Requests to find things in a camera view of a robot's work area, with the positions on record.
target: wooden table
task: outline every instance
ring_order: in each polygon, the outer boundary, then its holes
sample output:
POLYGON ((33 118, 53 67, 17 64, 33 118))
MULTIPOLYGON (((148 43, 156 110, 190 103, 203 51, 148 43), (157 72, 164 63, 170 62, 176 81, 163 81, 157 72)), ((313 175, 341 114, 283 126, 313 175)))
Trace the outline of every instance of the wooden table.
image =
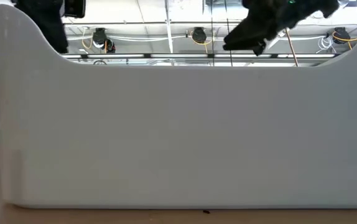
POLYGON ((357 210, 33 210, 3 204, 0 224, 357 224, 357 210))

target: table surface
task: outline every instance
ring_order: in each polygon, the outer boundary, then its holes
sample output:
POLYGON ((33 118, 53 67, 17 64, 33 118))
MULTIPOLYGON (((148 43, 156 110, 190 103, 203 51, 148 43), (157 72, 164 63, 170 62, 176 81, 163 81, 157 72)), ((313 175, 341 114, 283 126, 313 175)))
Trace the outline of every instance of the table surface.
POLYGON ((33 210, 3 204, 0 224, 357 224, 357 210, 33 210))

